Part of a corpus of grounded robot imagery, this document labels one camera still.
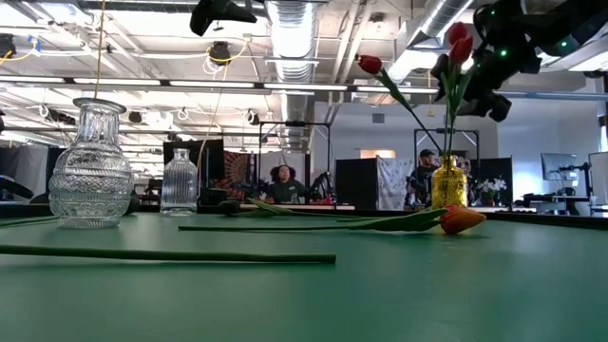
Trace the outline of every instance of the computer screen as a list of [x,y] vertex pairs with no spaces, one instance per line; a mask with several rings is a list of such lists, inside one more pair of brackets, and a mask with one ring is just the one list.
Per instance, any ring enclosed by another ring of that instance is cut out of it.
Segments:
[[560,168],[575,166],[577,155],[569,153],[542,153],[542,178],[545,181],[578,181],[578,170],[560,171]]

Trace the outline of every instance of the hanging wire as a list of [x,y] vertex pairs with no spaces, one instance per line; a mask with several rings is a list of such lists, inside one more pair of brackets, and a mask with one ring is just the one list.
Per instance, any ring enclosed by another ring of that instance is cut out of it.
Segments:
[[105,17],[105,0],[102,0],[102,18],[99,25],[99,44],[97,45],[97,80],[95,81],[95,95],[99,90],[99,80],[102,78],[102,43],[104,42],[104,17]]
[[[227,73],[228,73],[228,65],[226,65],[226,67],[224,68],[224,77],[223,77],[222,81],[226,81]],[[205,136],[202,139],[202,144],[200,145],[199,157],[197,158],[197,169],[198,170],[200,170],[200,162],[202,161],[202,151],[204,151],[205,144],[207,143],[207,140],[209,139],[209,133],[211,132],[211,127],[213,126],[213,123],[216,120],[216,115],[218,114],[219,100],[221,99],[222,91],[223,91],[223,88],[220,88],[219,95],[218,95],[218,101],[216,102],[216,109],[214,110],[213,116],[211,117],[211,122],[209,123],[209,126],[207,127],[207,132],[205,133]],[[200,173],[199,173],[199,195],[200,195]]]

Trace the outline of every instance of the table surface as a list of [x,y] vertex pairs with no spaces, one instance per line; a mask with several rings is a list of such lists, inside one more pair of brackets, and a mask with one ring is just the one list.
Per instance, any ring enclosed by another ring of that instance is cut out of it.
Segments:
[[571,342],[608,335],[606,232],[499,221],[457,237],[177,230],[234,219],[268,222],[140,213],[123,218],[118,229],[64,230],[54,223],[0,229],[0,244],[329,252],[337,263],[0,256],[0,340]]

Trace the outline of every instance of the textured glass vase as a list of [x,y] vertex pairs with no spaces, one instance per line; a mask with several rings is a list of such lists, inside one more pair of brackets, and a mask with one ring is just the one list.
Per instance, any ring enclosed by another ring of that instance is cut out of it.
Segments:
[[118,225],[130,202],[133,180],[119,147],[119,115],[110,101],[80,98],[78,136],[59,156],[50,179],[50,210],[69,228]]
[[197,213],[197,167],[190,161],[190,151],[173,150],[173,160],[162,173],[161,213],[185,216]]
[[466,175],[456,166],[457,156],[442,157],[441,167],[433,172],[431,206],[433,209],[446,205],[466,207]]

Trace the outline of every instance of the white wall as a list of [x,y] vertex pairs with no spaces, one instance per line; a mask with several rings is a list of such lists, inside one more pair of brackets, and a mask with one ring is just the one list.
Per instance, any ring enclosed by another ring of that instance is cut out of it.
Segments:
[[[579,92],[594,92],[593,85],[589,83]],[[599,151],[598,103],[547,100],[512,100],[512,103],[502,123],[496,124],[487,117],[461,117],[456,127],[479,130],[481,158],[513,157],[514,199],[526,193],[545,194],[561,188],[559,181],[542,180],[541,153],[577,154],[578,163],[582,164],[589,153]],[[318,122],[325,119],[326,109],[327,104],[315,104]],[[432,110],[434,117],[429,117],[427,105],[415,108],[427,128],[443,127],[445,107],[434,105]],[[384,113],[386,122],[371,123],[371,113]],[[413,159],[414,128],[418,124],[400,105],[343,104],[332,126],[333,160],[359,158],[359,149],[391,149],[397,158]],[[436,141],[443,146],[443,136],[436,136]],[[418,150],[423,148],[433,148],[429,139]],[[475,147],[461,135],[455,136],[453,149],[467,150],[471,158],[475,157]],[[315,135],[313,173],[325,171],[326,167],[327,143]],[[575,188],[577,194],[585,193],[582,174]]]
[[[593,92],[589,84],[579,92]],[[560,181],[542,180],[541,153],[572,153],[577,163],[599,151],[598,103],[515,100],[507,119],[498,125],[499,157],[513,156],[513,198],[526,193],[551,193]],[[573,186],[584,195],[584,177]]]
[[[315,114],[318,122],[325,118],[327,105],[317,103]],[[434,117],[429,117],[428,105],[415,108],[418,118],[428,128],[443,127],[443,115],[446,107],[434,105]],[[372,113],[384,113],[385,123],[371,123]],[[489,119],[459,118],[455,125],[459,129],[477,129],[480,131],[480,155],[482,158],[493,158],[498,153],[497,125]],[[357,159],[360,149],[394,150],[399,159],[413,159],[414,129],[418,123],[400,105],[371,107],[367,104],[343,104],[336,115],[332,126],[333,160]],[[418,140],[423,133],[418,133]],[[443,135],[433,134],[435,141],[443,148]],[[436,149],[429,138],[418,145],[418,151]],[[476,157],[475,146],[464,136],[454,136],[452,149],[466,150],[471,158]],[[327,167],[327,142],[318,133],[313,137],[313,174],[325,171]]]

